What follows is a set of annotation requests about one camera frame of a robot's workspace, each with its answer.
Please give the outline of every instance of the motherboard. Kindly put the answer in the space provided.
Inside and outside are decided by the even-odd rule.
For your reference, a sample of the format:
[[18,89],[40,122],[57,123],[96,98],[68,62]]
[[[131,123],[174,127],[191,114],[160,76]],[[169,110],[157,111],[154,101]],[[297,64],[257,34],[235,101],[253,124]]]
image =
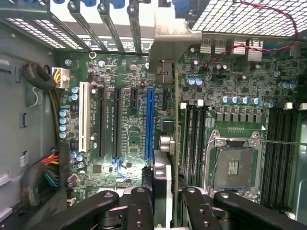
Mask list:
[[299,106],[306,59],[210,58],[191,48],[172,63],[176,91],[174,73],[163,80],[150,74],[148,57],[61,55],[70,80],[61,89],[60,129],[70,145],[68,187],[77,202],[101,190],[122,194],[141,185],[153,150],[172,156],[176,141],[179,173],[188,186],[210,195],[228,189],[260,202],[266,143],[259,140],[267,138],[271,109]]

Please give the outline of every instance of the perforated metal grille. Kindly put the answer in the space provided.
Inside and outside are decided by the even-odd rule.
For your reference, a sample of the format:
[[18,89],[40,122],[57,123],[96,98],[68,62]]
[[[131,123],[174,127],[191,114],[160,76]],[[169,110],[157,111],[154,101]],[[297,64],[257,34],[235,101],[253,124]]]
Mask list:
[[49,36],[45,35],[43,32],[39,31],[38,29],[31,26],[29,23],[25,22],[23,19],[20,18],[7,18],[8,21],[17,25],[18,27],[22,28],[23,30],[27,31],[28,33],[34,35],[35,37],[39,38],[40,40],[48,43],[49,45],[57,48],[57,49],[65,49],[64,46],[50,38]]
[[[307,0],[245,0],[290,14],[298,32],[307,29]],[[292,22],[273,10],[256,9],[232,0],[210,0],[193,30],[248,35],[292,36]]]
[[65,33],[63,33],[59,28],[55,27],[54,24],[50,23],[48,20],[34,20],[38,25],[45,28],[47,31],[52,33],[54,36],[58,37],[61,41],[69,45],[73,49],[82,49],[75,43],[72,39],[70,39]]

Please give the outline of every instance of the red wire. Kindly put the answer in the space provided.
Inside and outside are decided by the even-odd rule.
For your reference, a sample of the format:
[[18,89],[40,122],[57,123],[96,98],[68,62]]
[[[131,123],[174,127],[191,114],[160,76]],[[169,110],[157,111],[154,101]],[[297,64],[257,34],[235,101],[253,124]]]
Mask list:
[[236,46],[233,46],[231,47],[229,50],[227,51],[224,51],[220,54],[218,54],[218,56],[216,57],[213,57],[209,60],[206,68],[209,67],[209,64],[215,60],[217,60],[219,58],[219,56],[221,55],[224,55],[226,53],[228,53],[229,51],[235,49],[235,48],[238,48],[238,47],[244,47],[244,48],[247,48],[247,49],[251,49],[251,50],[254,50],[254,51],[259,51],[259,52],[277,52],[277,51],[283,51],[283,50],[286,50],[288,49],[289,47],[293,46],[297,37],[298,37],[298,32],[297,32],[297,25],[296,25],[296,22],[294,21],[293,17],[285,12],[283,12],[282,10],[280,9],[277,9],[277,8],[273,8],[273,7],[270,7],[270,6],[263,6],[263,5],[260,5],[260,4],[255,4],[255,3],[249,3],[249,2],[246,2],[246,1],[243,1],[243,0],[240,0],[240,2],[236,2],[236,1],[233,1],[234,3],[241,3],[241,4],[244,4],[244,5],[247,5],[247,6],[253,6],[254,8],[260,8],[260,9],[264,9],[264,10],[274,10],[282,15],[284,15],[286,18],[290,19],[292,21],[292,24],[293,24],[293,27],[294,27],[294,39],[293,41],[286,45],[286,46],[283,46],[283,47],[280,47],[278,49],[257,49],[257,48],[254,48],[254,47],[251,47],[251,46],[246,46],[246,45],[243,45],[243,44],[240,44],[240,45],[236,45]]

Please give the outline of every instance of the ram slot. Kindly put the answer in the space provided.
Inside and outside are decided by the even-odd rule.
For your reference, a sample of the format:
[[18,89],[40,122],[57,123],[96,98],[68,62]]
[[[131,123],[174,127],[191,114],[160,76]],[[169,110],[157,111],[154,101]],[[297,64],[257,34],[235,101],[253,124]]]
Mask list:
[[203,150],[205,142],[205,125],[206,125],[206,111],[204,109],[200,112],[200,129],[198,137],[198,148],[197,148],[197,160],[196,160],[196,180],[195,186],[202,187],[203,179],[201,178],[202,174],[202,159],[203,159]]

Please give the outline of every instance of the blue capacitor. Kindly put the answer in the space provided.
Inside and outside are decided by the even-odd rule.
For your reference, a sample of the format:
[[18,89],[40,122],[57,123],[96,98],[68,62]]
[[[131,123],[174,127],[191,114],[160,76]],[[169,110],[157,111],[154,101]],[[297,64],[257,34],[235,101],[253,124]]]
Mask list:
[[73,87],[71,88],[71,92],[72,92],[72,93],[78,93],[78,92],[79,92],[79,87],[78,87],[78,86],[73,86]]
[[60,130],[61,132],[68,131],[68,126],[67,126],[67,125],[60,125],[60,126],[59,126],[59,130]]
[[67,109],[62,109],[59,112],[59,116],[62,116],[62,117],[69,116],[69,111]]
[[83,161],[83,156],[79,154],[76,159],[77,161]]
[[71,99],[73,100],[73,101],[77,101],[78,100],[78,95],[77,94],[72,94],[71,95]]
[[236,104],[236,103],[238,103],[238,102],[239,102],[238,97],[231,97],[231,98],[230,98],[230,103]]
[[60,132],[60,133],[59,133],[59,137],[60,137],[61,139],[67,138],[68,135],[69,135],[68,132]]
[[290,89],[295,89],[297,87],[297,83],[296,82],[291,82],[290,83]]
[[72,159],[77,158],[77,152],[76,152],[76,151],[72,151],[72,152],[71,152],[71,158],[72,158]]
[[229,102],[229,97],[227,97],[227,96],[221,97],[221,102],[222,103],[228,103]]

